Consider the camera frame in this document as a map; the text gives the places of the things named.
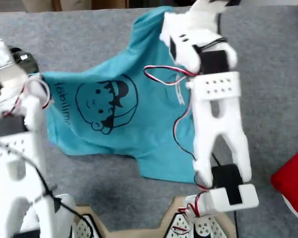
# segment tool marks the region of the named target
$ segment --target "white bracket with holes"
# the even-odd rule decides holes
[[[91,216],[83,215],[83,217],[88,221],[93,229],[94,235],[92,238],[101,238],[98,229],[95,227],[95,222],[92,221]],[[74,232],[72,233],[72,238],[91,238],[90,228],[82,219],[79,220],[77,225],[73,225],[73,230]]]
[[[181,231],[178,232],[174,227],[186,229],[188,232],[181,235]],[[227,238],[227,236],[214,217],[197,218],[194,227],[193,223],[190,227],[184,216],[177,213],[164,238]]]
[[[24,163],[11,150],[15,149],[29,158],[46,177],[45,158],[39,132],[24,133],[0,137],[0,238],[11,238],[19,232],[18,208],[22,200],[32,202],[45,192],[45,188],[33,166],[25,163],[25,176],[18,178],[18,163]],[[41,237],[59,238],[57,221],[54,216],[53,200],[45,196],[33,204],[39,218]]]
[[[232,152],[243,182],[251,180],[247,138],[243,132],[238,72],[198,75],[187,83],[191,89],[194,119],[194,169],[206,187],[212,187],[211,153],[215,139],[222,135]],[[220,114],[212,114],[211,101],[218,101]]]

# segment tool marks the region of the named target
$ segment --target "white robot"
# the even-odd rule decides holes
[[[237,64],[236,52],[223,37],[207,28],[183,27],[179,33],[175,19],[184,26],[181,18],[166,13],[160,39],[170,48],[176,64],[196,74],[187,82],[196,134],[193,165],[207,189],[188,196],[181,210],[194,223],[205,216],[256,207],[258,198],[255,187],[246,184],[251,180],[251,166],[241,124],[239,74],[230,71]],[[39,131],[42,109],[51,100],[48,86],[39,74],[29,77],[18,67],[1,40],[0,83],[0,238],[79,238],[73,198],[68,194],[53,196],[45,183]],[[219,102],[218,118],[212,115],[211,101]],[[211,168],[218,135],[223,135],[231,149],[233,163]],[[17,175],[19,162],[26,167],[22,179]],[[20,222],[16,211],[22,199],[32,206]],[[90,237],[99,238],[93,224],[81,218],[88,224]],[[194,237],[192,231],[185,233]]]

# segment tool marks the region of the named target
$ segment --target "wooden base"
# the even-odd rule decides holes
[[[102,235],[102,238],[163,238],[174,214],[178,212],[178,207],[183,206],[183,201],[184,197],[176,197],[173,199],[171,206],[163,216],[160,226],[157,229],[136,229],[109,232],[100,218],[92,211],[89,206],[78,206],[76,207],[76,210],[80,214],[90,214],[93,217],[94,222],[100,234]],[[236,237],[235,226],[226,214],[217,215],[216,220],[228,238]]]

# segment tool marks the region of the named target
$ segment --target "red object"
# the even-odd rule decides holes
[[[271,183],[298,212],[298,153],[272,175]]]

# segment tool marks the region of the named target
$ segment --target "red and white wire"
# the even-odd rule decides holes
[[[177,80],[177,81],[174,81],[174,82],[164,82],[162,81],[161,79],[158,79],[157,77],[153,76],[152,74],[148,73],[147,70],[148,69],[153,69],[153,68],[164,68],[164,69],[169,69],[169,70],[172,70],[172,71],[175,71],[175,72],[178,72],[178,73],[182,73],[184,74],[185,76],[183,76],[182,78],[180,78],[180,80]],[[177,85],[178,83],[180,83],[183,79],[186,78],[186,76],[196,76],[196,74],[194,73],[191,73],[187,70],[184,70],[184,69],[181,69],[181,68],[178,68],[178,67],[173,67],[173,66],[167,66],[167,65],[147,65],[144,67],[144,74],[145,76],[147,76],[149,79],[153,80],[153,81],[156,81],[156,82],[159,82],[159,83],[162,83],[166,86],[174,86],[174,85]]]

